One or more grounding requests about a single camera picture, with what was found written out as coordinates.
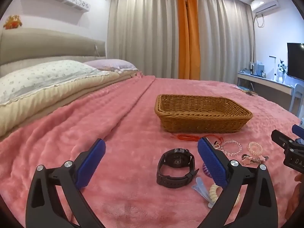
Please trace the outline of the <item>right hand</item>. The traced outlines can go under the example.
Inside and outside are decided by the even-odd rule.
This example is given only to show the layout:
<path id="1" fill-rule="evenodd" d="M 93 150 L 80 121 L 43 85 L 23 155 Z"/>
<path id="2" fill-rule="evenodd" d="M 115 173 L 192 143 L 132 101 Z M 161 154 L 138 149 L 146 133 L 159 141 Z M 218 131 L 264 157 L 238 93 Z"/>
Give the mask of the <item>right hand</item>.
<path id="1" fill-rule="evenodd" d="M 285 213 L 286 220 L 288 220 L 291 217 L 291 215 L 294 213 L 295 209 L 297 208 L 297 206 L 299 204 L 300 186 L 301 186 L 301 183 L 303 182 L 303 174 L 298 174 L 294 180 L 298 184 L 296 185 L 296 187 L 294 189 L 292 197 L 288 201 L 287 210 Z"/>

